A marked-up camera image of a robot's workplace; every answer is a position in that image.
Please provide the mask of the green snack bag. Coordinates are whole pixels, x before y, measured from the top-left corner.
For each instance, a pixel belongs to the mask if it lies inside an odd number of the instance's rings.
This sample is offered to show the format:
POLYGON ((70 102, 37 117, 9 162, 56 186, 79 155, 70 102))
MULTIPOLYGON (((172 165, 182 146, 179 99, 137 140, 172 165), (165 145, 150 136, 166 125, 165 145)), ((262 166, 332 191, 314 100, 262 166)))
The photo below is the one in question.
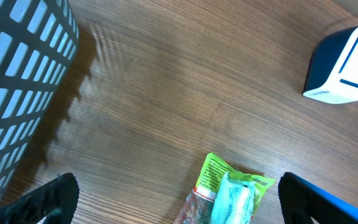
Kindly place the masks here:
POLYGON ((174 222, 210 223, 214 200, 218 194, 223 175, 227 172, 231 179, 255 183, 252 221, 254 213, 258 209, 264 193, 275 183, 275 179, 235 170, 227 162, 211 152, 206 156, 196 185, 188 194, 186 201, 174 222))

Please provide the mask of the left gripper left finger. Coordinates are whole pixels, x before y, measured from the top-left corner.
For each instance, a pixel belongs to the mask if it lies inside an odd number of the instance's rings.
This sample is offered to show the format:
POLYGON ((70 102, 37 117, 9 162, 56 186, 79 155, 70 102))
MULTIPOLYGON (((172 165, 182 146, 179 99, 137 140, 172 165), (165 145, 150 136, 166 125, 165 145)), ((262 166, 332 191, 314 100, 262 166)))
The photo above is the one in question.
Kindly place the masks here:
POLYGON ((0 208, 0 223, 70 224, 77 208, 79 186, 72 173, 56 179, 0 208))

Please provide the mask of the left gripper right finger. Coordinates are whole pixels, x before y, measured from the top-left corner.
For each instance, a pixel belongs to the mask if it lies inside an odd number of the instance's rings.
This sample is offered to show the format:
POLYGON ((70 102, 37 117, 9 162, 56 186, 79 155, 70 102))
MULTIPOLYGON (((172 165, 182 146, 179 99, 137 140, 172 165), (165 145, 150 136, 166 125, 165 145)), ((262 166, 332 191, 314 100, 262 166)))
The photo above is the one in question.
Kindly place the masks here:
POLYGON ((281 177, 278 195, 286 224, 358 224, 358 208, 291 172, 281 177))

